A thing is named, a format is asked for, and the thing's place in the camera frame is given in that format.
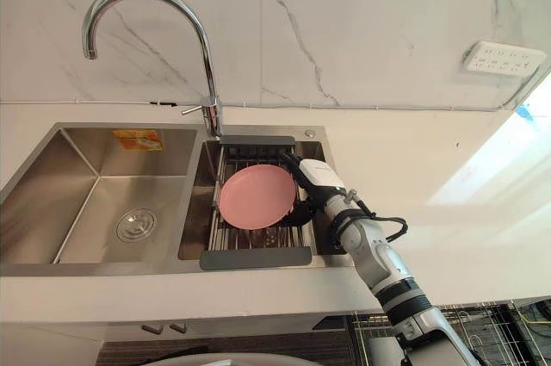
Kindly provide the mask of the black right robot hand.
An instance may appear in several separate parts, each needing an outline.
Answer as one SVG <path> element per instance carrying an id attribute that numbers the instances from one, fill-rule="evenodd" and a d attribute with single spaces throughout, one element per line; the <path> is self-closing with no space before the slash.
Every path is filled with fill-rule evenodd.
<path id="1" fill-rule="evenodd" d="M 307 194 L 306 200 L 298 202 L 282 219 L 283 225 L 303 226 L 317 211 L 324 212 L 325 204 L 333 196 L 344 195 L 344 182 L 326 162 L 286 152 L 280 153 L 279 158 Z"/>

